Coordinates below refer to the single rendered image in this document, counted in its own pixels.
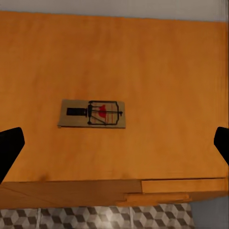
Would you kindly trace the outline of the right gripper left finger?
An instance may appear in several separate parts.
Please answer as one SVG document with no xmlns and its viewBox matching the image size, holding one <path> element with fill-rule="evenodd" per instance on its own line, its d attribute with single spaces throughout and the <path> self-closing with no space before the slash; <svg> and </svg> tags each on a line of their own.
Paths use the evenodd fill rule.
<svg viewBox="0 0 229 229">
<path fill-rule="evenodd" d="M 0 184 L 25 145 L 20 127 L 0 132 Z"/>
</svg>

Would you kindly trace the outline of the mousetrap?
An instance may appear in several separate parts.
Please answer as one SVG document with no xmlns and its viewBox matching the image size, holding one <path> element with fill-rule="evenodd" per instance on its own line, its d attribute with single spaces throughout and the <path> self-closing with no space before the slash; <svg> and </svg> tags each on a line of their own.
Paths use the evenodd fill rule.
<svg viewBox="0 0 229 229">
<path fill-rule="evenodd" d="M 125 102 L 62 100 L 58 126 L 125 129 Z"/>
</svg>

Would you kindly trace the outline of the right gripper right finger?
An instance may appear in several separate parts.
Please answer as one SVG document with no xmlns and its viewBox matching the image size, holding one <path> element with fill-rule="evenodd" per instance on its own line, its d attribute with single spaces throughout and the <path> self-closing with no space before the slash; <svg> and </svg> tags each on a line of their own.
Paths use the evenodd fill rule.
<svg viewBox="0 0 229 229">
<path fill-rule="evenodd" d="M 214 145 L 221 153 L 227 164 L 229 165 L 229 129 L 218 127 L 215 133 Z"/>
</svg>

